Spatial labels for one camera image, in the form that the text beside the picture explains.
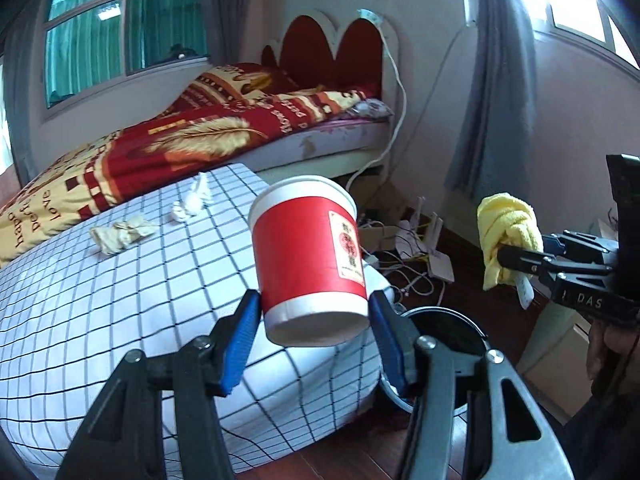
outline window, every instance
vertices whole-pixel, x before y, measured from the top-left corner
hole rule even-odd
[[[568,32],[616,54],[638,70],[634,56],[601,0],[524,0],[536,28]]]
[[[206,55],[200,0],[51,0],[47,108],[106,81]]]
[[[9,125],[4,113],[4,83],[2,79],[2,57],[0,57],[0,174],[14,163],[9,142]]]

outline feather print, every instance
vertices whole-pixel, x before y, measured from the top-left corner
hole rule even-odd
[[[206,156],[225,156],[247,145],[251,134],[266,137],[238,117],[223,117],[190,124],[149,144],[147,153],[199,153]]]

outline white grid bedsheet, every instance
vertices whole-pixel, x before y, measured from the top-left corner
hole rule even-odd
[[[257,288],[247,215],[266,184],[242,164],[207,176],[212,205],[188,224],[169,222],[167,213],[190,178],[83,222],[0,271],[0,427],[39,478],[54,477],[127,351],[176,351]],[[97,252],[89,227],[139,212],[158,222],[158,234],[117,256]],[[261,323],[241,384],[216,399],[234,470],[346,424],[366,409],[379,373],[370,330],[337,347],[285,349],[266,339]],[[162,419],[168,476],[182,478],[170,392]]]

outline red headboard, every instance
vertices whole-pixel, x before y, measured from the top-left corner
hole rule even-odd
[[[383,45],[376,27],[361,18],[354,20],[337,34],[336,48],[332,44],[336,33],[327,30],[327,23],[323,25],[317,16],[298,16],[284,35],[279,61],[267,45],[262,64],[284,70],[302,88],[319,84],[332,89],[366,87],[382,97]]]

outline red paper cup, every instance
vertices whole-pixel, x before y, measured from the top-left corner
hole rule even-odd
[[[273,184],[249,211],[267,337],[333,346],[369,326],[353,198],[327,178]]]

